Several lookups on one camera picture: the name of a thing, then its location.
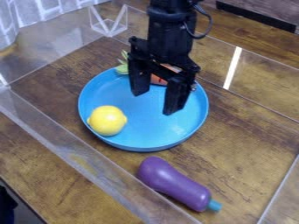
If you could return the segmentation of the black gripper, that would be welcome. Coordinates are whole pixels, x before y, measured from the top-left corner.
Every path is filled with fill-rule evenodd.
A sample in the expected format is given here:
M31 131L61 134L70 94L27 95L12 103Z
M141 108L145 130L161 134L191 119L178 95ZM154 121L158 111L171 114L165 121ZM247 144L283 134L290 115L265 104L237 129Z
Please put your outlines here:
M190 94L197 90L195 79L201 71L190 58L197 12L193 7L150 7L147 39L130 38L129 78L135 96L150 90L151 73L170 74L162 64L182 69L167 83L163 113L170 116L185 108Z

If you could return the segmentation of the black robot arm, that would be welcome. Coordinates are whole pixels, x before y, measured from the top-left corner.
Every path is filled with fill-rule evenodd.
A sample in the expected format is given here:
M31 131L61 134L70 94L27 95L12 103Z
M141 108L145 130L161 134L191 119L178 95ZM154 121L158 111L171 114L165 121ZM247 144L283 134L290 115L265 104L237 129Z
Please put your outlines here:
M147 39L133 36L127 55L131 91L139 96L150 91L151 75L167 81L163 113L185 108L202 70L190 58L193 41L211 31L213 18L201 7L203 0L151 0Z

